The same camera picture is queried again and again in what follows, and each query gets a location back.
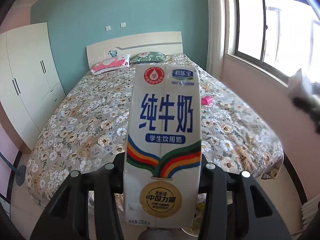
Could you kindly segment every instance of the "window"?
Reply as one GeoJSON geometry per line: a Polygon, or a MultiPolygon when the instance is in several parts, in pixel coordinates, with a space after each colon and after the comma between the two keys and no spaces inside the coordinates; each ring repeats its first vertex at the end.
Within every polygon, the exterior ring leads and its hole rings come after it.
{"type": "Polygon", "coordinates": [[[320,82],[320,21],[306,0],[237,0],[235,54],[284,82],[300,68],[320,82]]]}

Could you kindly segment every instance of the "white curtain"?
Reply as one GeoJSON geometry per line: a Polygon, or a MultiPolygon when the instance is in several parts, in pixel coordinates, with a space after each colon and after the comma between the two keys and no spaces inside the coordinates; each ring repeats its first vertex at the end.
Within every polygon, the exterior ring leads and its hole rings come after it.
{"type": "Polygon", "coordinates": [[[318,211],[318,203],[320,202],[320,194],[304,203],[301,207],[302,210],[302,225],[306,229],[318,211]]]}
{"type": "Polygon", "coordinates": [[[225,44],[225,0],[208,0],[209,42],[207,72],[220,79],[225,44]]]}

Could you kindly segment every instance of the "bed frame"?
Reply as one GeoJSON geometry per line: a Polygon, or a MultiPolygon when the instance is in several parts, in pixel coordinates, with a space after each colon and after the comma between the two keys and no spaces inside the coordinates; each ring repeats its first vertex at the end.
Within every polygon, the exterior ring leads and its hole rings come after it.
{"type": "Polygon", "coordinates": [[[143,33],[101,41],[87,46],[89,68],[110,57],[109,51],[117,51],[118,56],[130,57],[146,51],[159,51],[164,54],[183,53],[181,32],[143,33]]]}

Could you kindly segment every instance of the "white wardrobe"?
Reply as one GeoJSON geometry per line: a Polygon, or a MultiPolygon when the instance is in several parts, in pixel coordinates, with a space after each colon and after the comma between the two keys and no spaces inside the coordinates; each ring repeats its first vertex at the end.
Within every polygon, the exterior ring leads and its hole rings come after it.
{"type": "Polygon", "coordinates": [[[31,150],[65,96],[51,54],[47,23],[0,34],[0,102],[31,150]]]}

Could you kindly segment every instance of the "red logo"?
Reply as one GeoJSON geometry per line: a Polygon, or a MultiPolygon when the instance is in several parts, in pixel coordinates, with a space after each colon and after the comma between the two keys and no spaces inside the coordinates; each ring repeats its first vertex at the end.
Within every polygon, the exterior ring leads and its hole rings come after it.
{"type": "Polygon", "coordinates": [[[144,79],[151,85],[159,84],[164,79],[164,71],[159,67],[148,68],[144,73],[144,79]]]}

